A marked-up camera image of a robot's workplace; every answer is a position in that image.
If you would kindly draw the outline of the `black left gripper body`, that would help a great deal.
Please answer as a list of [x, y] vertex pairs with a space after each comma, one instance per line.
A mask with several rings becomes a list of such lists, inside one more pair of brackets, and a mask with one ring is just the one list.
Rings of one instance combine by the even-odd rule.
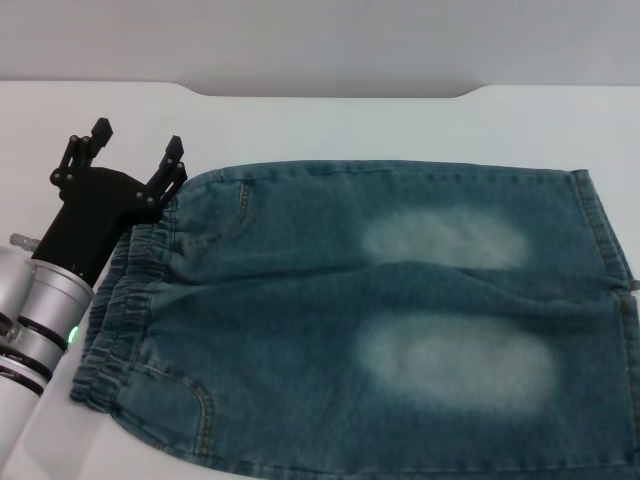
[[32, 255], [96, 284], [121, 236], [151, 214], [137, 195], [144, 185], [103, 167], [79, 170], [58, 167], [51, 183], [59, 188], [63, 206]]

